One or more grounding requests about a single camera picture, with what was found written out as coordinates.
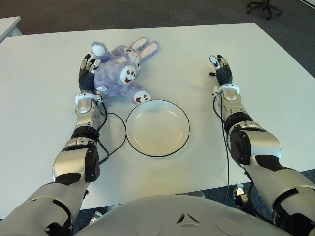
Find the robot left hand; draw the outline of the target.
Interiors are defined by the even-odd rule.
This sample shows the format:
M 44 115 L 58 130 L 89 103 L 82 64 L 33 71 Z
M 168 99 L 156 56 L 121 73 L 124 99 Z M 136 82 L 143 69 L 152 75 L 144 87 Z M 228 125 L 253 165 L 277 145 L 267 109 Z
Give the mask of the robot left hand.
M 95 94 L 94 76 L 101 60 L 91 58 L 90 54 L 86 54 L 83 58 L 78 76 L 78 85 L 81 93 Z

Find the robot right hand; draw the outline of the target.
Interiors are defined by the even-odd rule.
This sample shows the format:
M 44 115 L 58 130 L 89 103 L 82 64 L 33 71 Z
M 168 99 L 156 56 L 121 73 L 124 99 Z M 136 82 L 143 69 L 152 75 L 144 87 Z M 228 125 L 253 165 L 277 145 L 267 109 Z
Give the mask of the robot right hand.
M 220 86 L 232 84 L 232 71 L 225 57 L 222 55 L 217 55 L 216 57 L 210 55 L 209 61 L 215 69 L 215 72 L 209 72 L 209 76 L 216 77 L 217 83 Z

